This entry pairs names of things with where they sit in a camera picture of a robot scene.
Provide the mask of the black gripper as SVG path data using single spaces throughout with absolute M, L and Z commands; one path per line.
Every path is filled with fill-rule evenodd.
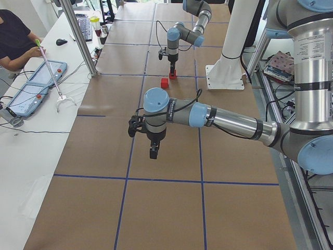
M 170 71 L 175 70 L 175 63 L 178 61 L 178 54 L 168 54 L 168 61 L 170 62 Z
M 159 151 L 159 142 L 165 138 L 166 130 L 163 130 L 158 133 L 153 133 L 151 131 L 147 132 L 147 137 L 151 140 L 150 149 L 149 149 L 149 158 L 157 159 Z

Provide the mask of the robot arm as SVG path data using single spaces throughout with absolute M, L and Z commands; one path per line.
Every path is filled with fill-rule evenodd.
M 221 58 L 208 67 L 209 89 L 236 90 L 236 63 L 240 62 L 246 38 L 260 1 L 235 1 L 231 28 L 227 30 Z M 212 18 L 212 9 L 204 1 L 183 1 L 183 10 L 198 17 L 193 30 L 177 22 L 167 32 L 171 55 L 178 53 L 179 40 L 201 46 L 203 33 Z M 241 11 L 250 7 L 241 28 Z M 262 121 L 194 100 L 170 98 L 167 91 L 155 87 L 144 94 L 144 115 L 139 126 L 151 140 L 150 158 L 157 159 L 160 141 L 165 138 L 167 122 L 201 128 L 214 126 L 232 136 L 261 141 L 304 170 L 314 174 L 332 174 L 332 1 L 269 1 L 268 38 L 293 39 L 295 52 L 294 94 L 296 117 L 291 125 Z
M 183 1 L 183 10 L 198 17 L 198 20 L 192 30 L 186 28 L 182 22 L 177 22 L 167 31 L 167 47 L 165 53 L 170 62 L 170 79 L 176 77 L 175 64 L 178 61 L 179 40 L 200 47 L 204 42 L 203 35 L 206 25 L 212 18 L 212 10 L 205 1 Z

